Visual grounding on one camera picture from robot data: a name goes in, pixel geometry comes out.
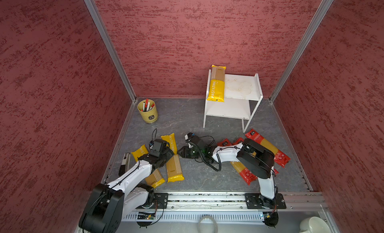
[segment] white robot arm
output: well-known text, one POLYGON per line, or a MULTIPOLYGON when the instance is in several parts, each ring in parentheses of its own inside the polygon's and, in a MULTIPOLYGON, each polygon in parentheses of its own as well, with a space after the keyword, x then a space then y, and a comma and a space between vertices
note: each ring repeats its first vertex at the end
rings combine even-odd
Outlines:
POLYGON ((239 161, 245 165, 255 176, 260 184, 260 205, 264 208, 274 208, 276 205, 276 191, 274 180, 275 155, 251 139, 231 146, 209 146, 193 133, 185 136, 184 146, 177 153, 183 158, 199 158, 215 171, 221 170, 221 163, 225 161, 239 161))
MULTIPOLYGON (((242 143, 237 145, 224 146, 224 147, 218 146, 214 149, 212 158, 216 162, 218 162, 217 155, 219 155, 221 162, 226 162, 226 161, 239 162, 240 160, 237 158, 237 154, 242 148, 243 148, 242 143)), ((261 177, 257 177, 257 180, 259 181, 259 184, 260 184, 260 194, 271 200, 275 198, 275 194, 276 194, 273 167, 274 166, 272 165, 271 176, 269 178, 263 179, 261 177)))
POLYGON ((90 233, 113 233, 123 215, 138 206, 151 205, 154 200, 153 188, 140 182, 173 156, 168 142, 154 140, 149 154, 138 158, 126 173, 109 184, 98 184, 93 189, 79 227, 90 233))

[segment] black cable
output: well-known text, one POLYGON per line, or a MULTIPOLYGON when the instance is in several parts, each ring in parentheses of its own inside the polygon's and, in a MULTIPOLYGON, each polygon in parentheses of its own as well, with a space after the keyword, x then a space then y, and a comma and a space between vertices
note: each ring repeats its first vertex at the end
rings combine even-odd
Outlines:
MULTIPOLYGON (((272 174, 272 178, 273 178, 273 183, 275 183, 275 172, 274 171, 272 171, 273 172, 273 174, 272 174)), ((276 187, 276 185, 275 185, 275 189, 276 189, 276 191, 275 191, 275 206, 276 206, 276 214, 277 214, 277 200, 276 200, 276 198, 277 198, 277 192, 278 192, 278 189, 277 189, 277 187, 276 187)))
POLYGON ((199 153, 200 158, 201 158, 201 160, 204 162, 204 164, 208 165, 209 167, 211 167, 212 169, 214 169, 214 171, 216 171, 216 172, 221 171, 221 161, 220 161, 220 157, 218 156, 218 154, 216 154, 216 155, 217 155, 217 160, 218 160, 218 169, 216 169, 216 168, 215 168, 213 165, 211 165, 209 162, 205 161, 205 157, 204 157, 203 153, 201 152, 201 150, 199 149, 199 147, 198 147, 196 144, 194 144, 194 143, 192 143, 192 142, 190 142, 190 141, 187 141, 187 143, 190 143, 191 145, 193 145, 193 146, 196 148, 196 150, 197 150, 197 152, 199 153))
POLYGON ((153 130, 152 132, 152 141, 153 141, 153 133, 155 133, 155 139, 156 139, 156 134, 157 134, 157 128, 153 130))
POLYGON ((220 148, 217 152, 222 151, 223 149, 228 149, 228 148, 240 149, 240 148, 237 148, 236 146, 235 146, 235 147, 225 147, 225 148, 220 148))
POLYGON ((205 135, 205 136, 202 136, 202 137, 199 137, 199 138, 204 138, 204 137, 211 137, 212 138, 211 143, 208 144, 209 146, 211 146, 215 142, 215 138, 210 136, 210 135, 205 135))
POLYGON ((136 167, 131 173, 129 173, 126 177, 122 178, 121 181, 119 181, 116 185, 121 184, 121 183, 123 182, 123 180, 124 180, 125 178, 127 178, 128 176, 130 176, 133 172, 135 172, 135 171, 139 168, 139 166, 140 166, 140 161, 138 161, 138 165, 137 165, 137 167, 136 167))
POLYGON ((153 224, 157 223, 158 221, 160 221, 161 217, 163 217, 163 214, 164 214, 164 205, 163 205, 163 203, 161 203, 161 202, 159 202, 159 203, 163 206, 163 213, 161 213, 160 218, 159 218, 156 222, 151 223, 150 225, 153 225, 153 224))

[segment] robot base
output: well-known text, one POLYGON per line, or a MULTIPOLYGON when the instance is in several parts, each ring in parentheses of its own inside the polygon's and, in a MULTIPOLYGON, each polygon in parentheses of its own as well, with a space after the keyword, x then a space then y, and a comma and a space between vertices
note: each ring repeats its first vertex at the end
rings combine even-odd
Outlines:
MULTIPOLYGON (((259 197, 261 196, 260 193, 246 193, 245 194, 245 202, 247 203, 248 209, 267 209, 265 206, 263 206, 260 201, 259 197)), ((285 201, 282 194, 276 194, 276 203, 277 207, 276 209, 286 209, 287 206, 285 205, 285 201)))
MULTIPOLYGON (((157 201, 157 208, 158 209, 162 209, 164 207, 164 209, 167 208, 167 203, 168 203, 168 193, 156 193, 154 194, 154 200, 153 202, 155 203, 155 200, 157 201)), ((141 205, 139 207, 137 207, 137 209, 154 209, 155 208, 155 204, 151 204, 151 206, 144 206, 144 205, 141 205)))

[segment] red wall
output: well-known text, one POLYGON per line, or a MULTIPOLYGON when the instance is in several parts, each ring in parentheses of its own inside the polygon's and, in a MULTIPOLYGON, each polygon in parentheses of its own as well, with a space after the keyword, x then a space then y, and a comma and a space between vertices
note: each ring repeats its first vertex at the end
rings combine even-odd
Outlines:
POLYGON ((83 0, 0 0, 2 232, 73 233, 130 105, 83 0))
POLYGON ((335 0, 275 104, 342 232, 383 232, 384 0, 335 0))
POLYGON ((321 0, 95 0, 138 96, 205 96, 208 69, 269 96, 321 0))

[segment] white shelf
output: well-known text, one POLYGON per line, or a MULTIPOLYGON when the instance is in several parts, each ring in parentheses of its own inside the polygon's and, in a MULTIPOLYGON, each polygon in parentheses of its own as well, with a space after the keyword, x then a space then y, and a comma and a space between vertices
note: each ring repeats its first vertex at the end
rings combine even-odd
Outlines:
POLYGON ((218 116, 242 120, 243 132, 248 128, 255 112, 263 99, 259 75, 225 75, 224 102, 209 101, 208 91, 211 78, 211 70, 208 73, 207 92, 205 94, 205 110, 203 128, 205 128, 206 116, 218 116), (257 101, 255 109, 251 114, 249 101, 257 101))
POLYGON ((225 98, 258 101, 260 92, 258 76, 225 74, 225 98))
POLYGON ((224 98, 224 102, 207 100, 207 115, 249 120, 251 109, 248 100, 224 98))

